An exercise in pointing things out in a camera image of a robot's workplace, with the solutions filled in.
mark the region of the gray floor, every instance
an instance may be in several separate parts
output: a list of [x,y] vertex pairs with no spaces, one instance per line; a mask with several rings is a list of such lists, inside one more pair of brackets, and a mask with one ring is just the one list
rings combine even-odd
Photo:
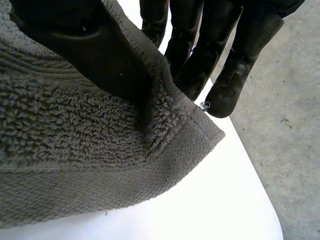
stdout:
[[[231,115],[285,240],[320,239],[319,13],[320,1],[307,0],[285,18],[252,69]],[[228,51],[212,74],[213,81]]]

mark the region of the gray towel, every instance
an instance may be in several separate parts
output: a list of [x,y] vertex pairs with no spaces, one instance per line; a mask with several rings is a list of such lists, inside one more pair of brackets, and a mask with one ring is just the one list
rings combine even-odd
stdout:
[[105,5],[153,80],[143,108],[100,90],[25,36],[10,21],[9,1],[0,0],[3,228],[156,197],[224,137],[173,84],[167,60],[117,1]]

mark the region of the white surface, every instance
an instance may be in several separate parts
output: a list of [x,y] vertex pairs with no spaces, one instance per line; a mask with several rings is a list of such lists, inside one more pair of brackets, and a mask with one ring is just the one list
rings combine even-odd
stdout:
[[[138,0],[119,1],[141,27]],[[171,34],[170,22],[161,52]],[[211,88],[208,81],[196,101]],[[0,230],[2,240],[282,240],[276,212],[229,118],[225,133],[188,176],[164,194],[126,209]]]

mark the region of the gloved hand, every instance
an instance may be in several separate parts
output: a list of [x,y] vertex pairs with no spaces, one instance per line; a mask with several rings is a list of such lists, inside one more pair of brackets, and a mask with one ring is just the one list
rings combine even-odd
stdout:
[[[140,0],[142,31],[159,47],[171,10],[172,34],[165,57],[176,86],[191,100],[201,93],[229,35],[239,19],[232,48],[223,70],[207,95],[207,112],[229,116],[261,50],[283,26],[283,17],[304,0]],[[199,39],[195,42],[199,20]]]

